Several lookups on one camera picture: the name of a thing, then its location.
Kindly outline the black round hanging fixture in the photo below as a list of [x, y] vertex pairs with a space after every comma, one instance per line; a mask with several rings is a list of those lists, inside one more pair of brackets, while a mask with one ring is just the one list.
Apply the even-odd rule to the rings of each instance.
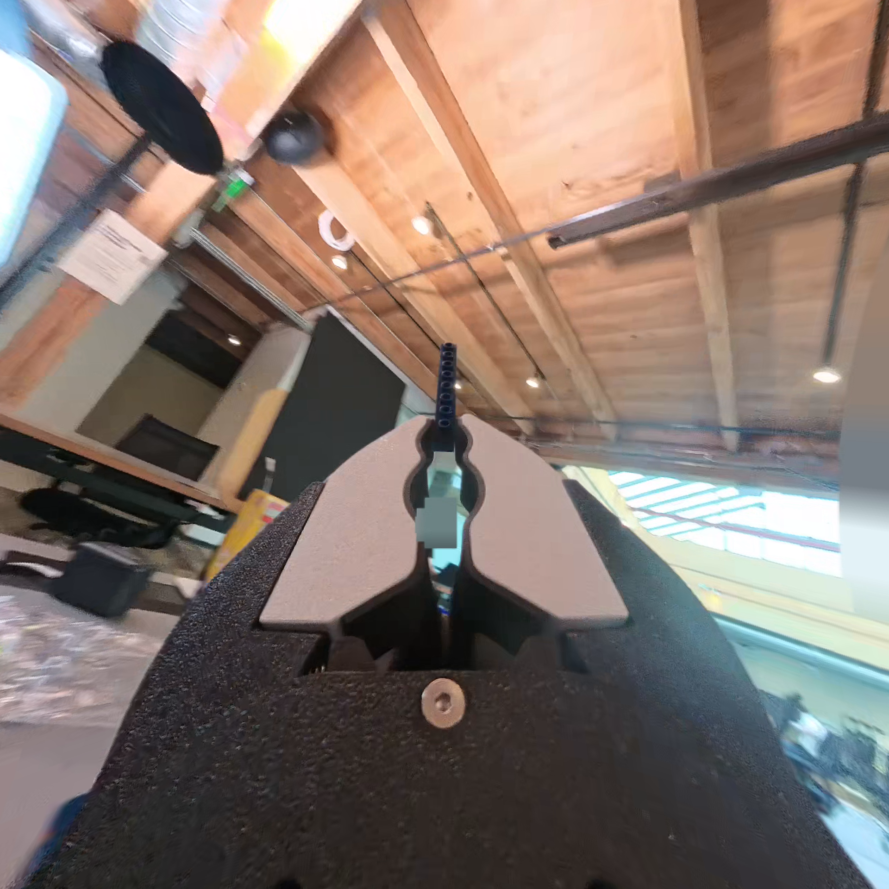
[[101, 52], [107, 89], [173, 162], [199, 175], [223, 168], [219, 135], [200, 101], [169, 68], [138, 44], [112, 41]]

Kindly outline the black flat screen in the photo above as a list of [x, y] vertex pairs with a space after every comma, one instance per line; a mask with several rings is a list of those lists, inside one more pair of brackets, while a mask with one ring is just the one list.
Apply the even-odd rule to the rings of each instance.
[[116, 449], [172, 474], [197, 481], [219, 447], [144, 415], [116, 443]]

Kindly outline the white paper notice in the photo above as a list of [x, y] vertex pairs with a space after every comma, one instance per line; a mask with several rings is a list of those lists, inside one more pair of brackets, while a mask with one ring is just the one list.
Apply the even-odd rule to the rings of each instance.
[[105, 209], [61, 255], [58, 268], [106, 300], [123, 305], [166, 256], [166, 250], [121, 214]]

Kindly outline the grey desk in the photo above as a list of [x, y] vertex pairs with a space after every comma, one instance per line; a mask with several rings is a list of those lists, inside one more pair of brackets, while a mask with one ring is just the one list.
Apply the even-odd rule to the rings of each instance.
[[211, 485], [163, 469], [110, 445], [2, 413], [2, 461], [111, 495], [179, 525], [226, 532], [244, 506]]

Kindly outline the black ceiling rail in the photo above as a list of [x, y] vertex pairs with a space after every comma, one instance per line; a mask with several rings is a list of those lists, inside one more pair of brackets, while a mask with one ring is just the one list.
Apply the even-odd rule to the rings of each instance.
[[728, 168], [647, 191], [569, 219], [547, 232], [553, 250], [680, 213], [725, 203], [887, 153], [888, 114], [767, 150]]

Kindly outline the silver ventilation duct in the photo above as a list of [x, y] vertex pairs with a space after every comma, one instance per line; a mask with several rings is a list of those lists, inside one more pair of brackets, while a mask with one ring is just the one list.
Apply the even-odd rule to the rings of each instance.
[[136, 29], [135, 41], [175, 70], [194, 61], [216, 15], [214, 1], [150, 1]]

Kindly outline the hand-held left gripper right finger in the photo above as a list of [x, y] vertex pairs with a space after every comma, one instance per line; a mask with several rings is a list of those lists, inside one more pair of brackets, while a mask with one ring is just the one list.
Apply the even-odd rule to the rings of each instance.
[[461, 428], [478, 490], [464, 527], [469, 570], [556, 630], [623, 625], [628, 608], [561, 473], [482, 419], [465, 415]]

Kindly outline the dark blue beam with holes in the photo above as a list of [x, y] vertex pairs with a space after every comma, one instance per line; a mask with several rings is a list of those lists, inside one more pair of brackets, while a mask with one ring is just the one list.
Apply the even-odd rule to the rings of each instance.
[[439, 350], [435, 421], [442, 432], [452, 429], [456, 418], [457, 347], [445, 342]]

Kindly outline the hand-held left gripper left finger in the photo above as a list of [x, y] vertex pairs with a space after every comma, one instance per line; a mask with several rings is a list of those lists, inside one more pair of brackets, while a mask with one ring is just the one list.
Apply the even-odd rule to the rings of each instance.
[[263, 628], [343, 632], [384, 595], [419, 577], [410, 486], [424, 459], [417, 417], [333, 472], [260, 616]]

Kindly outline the black panel with wooden frame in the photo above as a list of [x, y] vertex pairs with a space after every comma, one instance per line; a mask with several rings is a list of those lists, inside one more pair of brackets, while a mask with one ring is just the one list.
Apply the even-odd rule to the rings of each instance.
[[405, 383], [342, 320], [277, 325], [225, 390], [199, 437], [219, 450], [202, 482], [233, 506], [262, 486], [293, 501], [395, 426]]

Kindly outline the green exit sign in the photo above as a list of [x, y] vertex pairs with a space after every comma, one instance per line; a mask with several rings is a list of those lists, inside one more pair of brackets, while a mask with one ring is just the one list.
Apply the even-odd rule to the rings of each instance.
[[255, 180], [249, 172], [238, 170], [233, 172], [225, 186], [214, 198], [211, 210], [214, 213], [222, 212], [228, 205], [235, 201], [242, 193], [251, 190]]

